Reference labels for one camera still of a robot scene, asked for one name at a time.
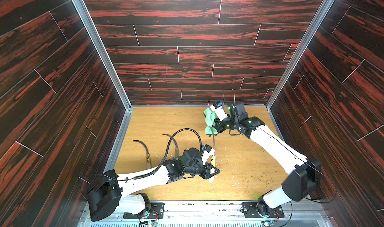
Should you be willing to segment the sickle plain wooden handle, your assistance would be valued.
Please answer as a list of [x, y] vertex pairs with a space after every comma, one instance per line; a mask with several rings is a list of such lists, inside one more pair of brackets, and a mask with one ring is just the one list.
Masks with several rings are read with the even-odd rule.
[[[169, 134], [163, 133], [163, 135], [169, 137], [170, 139], [172, 139], [172, 136], [169, 135]], [[178, 143], [177, 143], [177, 141], [175, 139], [172, 139], [172, 141], [173, 141], [173, 143], [175, 145], [175, 158], [178, 158], [180, 156]]]

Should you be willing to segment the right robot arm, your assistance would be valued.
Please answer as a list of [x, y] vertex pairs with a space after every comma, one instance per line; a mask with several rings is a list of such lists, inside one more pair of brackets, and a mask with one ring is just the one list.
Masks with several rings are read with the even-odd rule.
[[215, 103], [204, 111], [206, 134], [236, 130], [260, 145], [288, 174], [279, 187], [259, 197], [256, 209], [261, 217], [270, 217], [283, 204], [301, 201], [318, 187], [320, 161], [309, 160], [275, 135], [261, 119], [249, 117], [243, 103], [229, 105], [228, 110], [227, 114], [222, 103]]

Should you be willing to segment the sickle with yellow label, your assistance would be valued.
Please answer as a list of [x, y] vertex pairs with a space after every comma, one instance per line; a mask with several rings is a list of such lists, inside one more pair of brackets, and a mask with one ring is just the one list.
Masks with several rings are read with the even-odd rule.
[[[215, 149], [215, 145], [216, 145], [216, 143], [215, 143], [215, 135], [212, 134], [212, 137], [213, 137], [213, 149]], [[216, 165], [216, 156], [215, 156], [215, 153], [211, 156], [211, 165], [212, 165], [213, 167], [215, 167], [215, 165]], [[215, 173], [215, 169], [212, 168], [210, 174], [214, 174], [214, 173]], [[214, 177], [211, 177], [211, 178], [209, 179], [209, 182], [210, 182], [210, 183], [213, 183], [213, 182], [214, 182]]]

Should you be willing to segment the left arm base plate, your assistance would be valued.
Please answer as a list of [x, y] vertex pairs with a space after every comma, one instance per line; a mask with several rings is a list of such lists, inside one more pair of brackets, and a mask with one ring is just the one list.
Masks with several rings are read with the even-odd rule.
[[157, 220], [164, 217], [165, 203], [162, 202], [151, 202], [151, 207], [145, 207], [144, 210], [134, 215], [132, 213], [124, 213], [123, 219], [146, 219], [146, 220]]

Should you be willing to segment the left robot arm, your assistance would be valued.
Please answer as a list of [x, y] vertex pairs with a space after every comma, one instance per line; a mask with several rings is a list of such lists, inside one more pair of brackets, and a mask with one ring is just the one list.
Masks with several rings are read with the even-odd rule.
[[166, 160], [159, 169], [119, 175], [115, 170], [109, 170], [99, 175], [86, 190], [91, 221], [97, 222], [112, 215], [120, 201], [128, 203], [128, 213], [146, 216], [151, 207], [148, 196], [142, 190], [180, 181], [185, 175], [210, 179], [220, 173], [207, 162], [214, 154], [215, 149], [205, 145], [202, 150], [185, 150], [182, 156]]

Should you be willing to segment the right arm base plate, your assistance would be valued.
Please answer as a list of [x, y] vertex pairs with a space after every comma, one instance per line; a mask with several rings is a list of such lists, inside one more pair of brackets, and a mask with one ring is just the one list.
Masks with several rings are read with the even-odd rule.
[[283, 218], [285, 216], [281, 206], [271, 209], [264, 203], [259, 202], [243, 202], [240, 212], [244, 214], [245, 218]]

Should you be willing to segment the green microfibre rag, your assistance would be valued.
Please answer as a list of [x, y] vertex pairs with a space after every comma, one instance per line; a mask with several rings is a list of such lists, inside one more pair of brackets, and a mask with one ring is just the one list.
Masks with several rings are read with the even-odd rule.
[[216, 119], [216, 113], [213, 112], [210, 108], [205, 109], [204, 111], [205, 115], [205, 123], [207, 127], [205, 128], [205, 134], [206, 135], [217, 135], [218, 131], [215, 129], [215, 119]]

